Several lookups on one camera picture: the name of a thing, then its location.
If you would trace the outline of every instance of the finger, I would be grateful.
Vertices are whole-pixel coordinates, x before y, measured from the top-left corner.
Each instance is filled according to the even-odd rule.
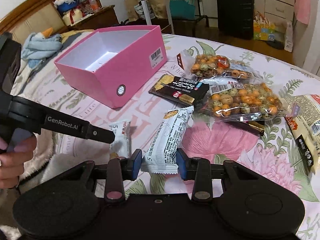
[[[13,167],[21,165],[33,158],[33,151],[10,152],[0,154],[1,167]]]
[[[11,179],[0,179],[0,188],[13,188],[18,184],[18,177]]]
[[[0,167],[0,179],[11,179],[24,173],[23,164],[13,167]]]
[[[0,150],[7,149],[8,144],[0,137]]]
[[[37,146],[37,138],[32,135],[30,138],[24,140],[23,142],[19,143],[15,148],[15,152],[28,152],[33,151]]]

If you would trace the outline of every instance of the fingernail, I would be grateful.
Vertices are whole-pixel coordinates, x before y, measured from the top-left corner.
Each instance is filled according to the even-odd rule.
[[[17,152],[27,152],[29,150],[29,145],[21,143],[14,148],[14,151]]]
[[[7,147],[8,147],[8,144],[2,138],[0,138],[0,149],[5,150],[7,149]]]

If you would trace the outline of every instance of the pink bag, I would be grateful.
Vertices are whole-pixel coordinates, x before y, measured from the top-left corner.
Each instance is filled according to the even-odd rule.
[[[294,13],[299,22],[309,24],[310,8],[310,0],[296,0],[296,3],[294,5]]]

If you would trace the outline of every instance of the headboard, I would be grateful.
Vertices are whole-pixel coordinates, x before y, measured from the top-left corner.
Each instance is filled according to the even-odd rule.
[[[53,6],[54,1],[26,0],[0,21],[0,34],[11,32],[13,39],[23,44],[30,33],[50,27],[54,33],[67,32],[67,26]]]

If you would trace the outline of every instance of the pink shoebox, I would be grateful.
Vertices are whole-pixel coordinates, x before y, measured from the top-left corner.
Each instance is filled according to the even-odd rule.
[[[117,108],[166,61],[160,27],[142,25],[95,30],[54,63],[70,86]]]

